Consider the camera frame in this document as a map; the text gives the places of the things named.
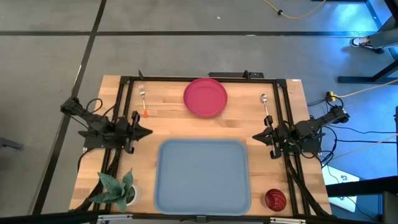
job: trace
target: spoon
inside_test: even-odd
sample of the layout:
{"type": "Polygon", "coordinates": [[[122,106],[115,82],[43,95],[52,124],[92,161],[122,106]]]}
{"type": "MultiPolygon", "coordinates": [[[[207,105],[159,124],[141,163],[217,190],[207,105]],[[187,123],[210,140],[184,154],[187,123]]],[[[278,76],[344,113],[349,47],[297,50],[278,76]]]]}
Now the spoon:
{"type": "Polygon", "coordinates": [[[265,94],[262,94],[262,95],[261,95],[261,97],[260,97],[260,99],[261,99],[261,103],[263,103],[263,104],[264,104],[264,107],[265,107],[265,109],[266,109],[266,113],[267,113],[267,116],[268,116],[268,109],[267,109],[267,95],[265,95],[265,94]]]}

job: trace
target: gray floor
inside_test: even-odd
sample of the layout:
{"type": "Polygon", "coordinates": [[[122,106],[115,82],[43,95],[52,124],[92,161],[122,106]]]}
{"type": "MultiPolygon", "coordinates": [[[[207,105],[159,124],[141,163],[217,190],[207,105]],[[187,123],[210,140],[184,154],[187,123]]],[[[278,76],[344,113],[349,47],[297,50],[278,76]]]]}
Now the gray floor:
{"type": "MultiPolygon", "coordinates": [[[[293,16],[316,2],[274,1],[293,16]]],[[[0,30],[91,30],[100,1],[0,0],[0,30]]],[[[382,0],[372,0],[381,20],[382,0]]],[[[328,2],[301,20],[276,15],[261,0],[114,0],[108,1],[100,30],[268,30],[375,31],[363,3],[328,2]]],[[[0,217],[29,213],[62,114],[59,106],[70,94],[88,37],[0,37],[0,136],[25,145],[16,152],[0,150],[0,217]]],[[[339,95],[369,85],[338,84],[339,75],[374,75],[392,62],[388,53],[353,49],[347,37],[153,36],[97,37],[81,84],[82,102],[95,98],[103,75],[203,77],[208,72],[264,72],[268,78],[303,80],[307,101],[331,90],[339,95]]],[[[359,130],[395,131],[392,115],[397,86],[386,86],[345,98],[351,115],[344,126],[359,130]]],[[[310,108],[315,117],[324,105],[310,108]]],[[[83,145],[81,126],[71,122],[44,212],[67,211],[83,145]]],[[[381,139],[336,130],[340,139],[381,139]]],[[[323,148],[330,149],[326,132],[323,148]]],[[[362,146],[338,144],[336,155],[362,146]]],[[[394,145],[365,149],[331,162],[333,167],[365,179],[397,174],[394,145]]]]}

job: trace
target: plate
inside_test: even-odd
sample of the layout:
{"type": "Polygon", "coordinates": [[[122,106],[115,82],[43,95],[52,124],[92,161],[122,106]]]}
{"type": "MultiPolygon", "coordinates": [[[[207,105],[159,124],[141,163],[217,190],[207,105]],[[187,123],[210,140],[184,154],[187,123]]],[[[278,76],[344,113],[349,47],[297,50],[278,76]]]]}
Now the plate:
{"type": "Polygon", "coordinates": [[[212,78],[196,79],[184,91],[185,106],[193,114],[204,118],[220,114],[227,99],[225,88],[212,78]]]}

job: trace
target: person's foot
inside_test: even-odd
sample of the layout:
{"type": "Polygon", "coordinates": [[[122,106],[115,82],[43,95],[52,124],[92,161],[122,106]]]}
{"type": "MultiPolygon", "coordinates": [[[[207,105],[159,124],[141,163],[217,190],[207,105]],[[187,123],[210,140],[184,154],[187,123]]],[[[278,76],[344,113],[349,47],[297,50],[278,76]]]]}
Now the person's foot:
{"type": "Polygon", "coordinates": [[[366,47],[373,49],[369,37],[353,38],[349,41],[349,44],[351,44],[353,47],[366,47]]]}

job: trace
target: wooden table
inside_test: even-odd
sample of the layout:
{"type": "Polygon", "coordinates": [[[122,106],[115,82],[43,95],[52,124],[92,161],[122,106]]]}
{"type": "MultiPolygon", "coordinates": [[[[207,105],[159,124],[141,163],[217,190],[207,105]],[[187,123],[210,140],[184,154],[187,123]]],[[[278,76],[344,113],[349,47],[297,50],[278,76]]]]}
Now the wooden table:
{"type": "MultiPolygon", "coordinates": [[[[98,114],[104,113],[114,105],[118,92],[120,76],[106,75],[103,78],[99,98],[103,107],[98,114]]],[[[283,158],[271,159],[271,147],[252,138],[254,134],[264,130],[264,105],[259,97],[265,93],[268,97],[267,108],[274,118],[274,126],[278,125],[275,99],[271,84],[266,83],[222,83],[228,93],[225,110],[214,118],[198,118],[189,112],[183,103],[183,92],[189,82],[134,82],[129,114],[136,110],[142,114],[142,99],[138,92],[138,84],[146,89],[146,106],[149,117],[141,117],[140,125],[154,132],[134,143],[134,154],[122,151],[117,179],[132,168],[134,183],[140,188],[139,202],[127,208],[126,212],[159,213],[154,205],[154,189],[159,145],[170,138],[211,138],[238,139],[248,150],[248,164],[251,188],[251,207],[246,215],[258,216],[291,216],[289,188],[283,158]],[[287,206],[281,212],[273,212],[261,203],[261,196],[269,189],[280,189],[287,198],[287,206]]],[[[290,103],[294,121],[308,119],[308,109],[300,80],[287,80],[290,103]]],[[[126,96],[123,93],[122,105],[126,96]]],[[[281,97],[284,119],[286,111],[281,97]]],[[[98,183],[97,172],[101,170],[104,150],[95,149],[81,161],[77,175],[70,208],[76,208],[89,195],[98,183]]],[[[315,200],[324,210],[331,213],[322,170],[316,159],[302,158],[305,183],[315,200]]],[[[301,194],[296,187],[298,209],[303,213],[301,194]]],[[[112,212],[119,212],[116,205],[112,212]]]]}

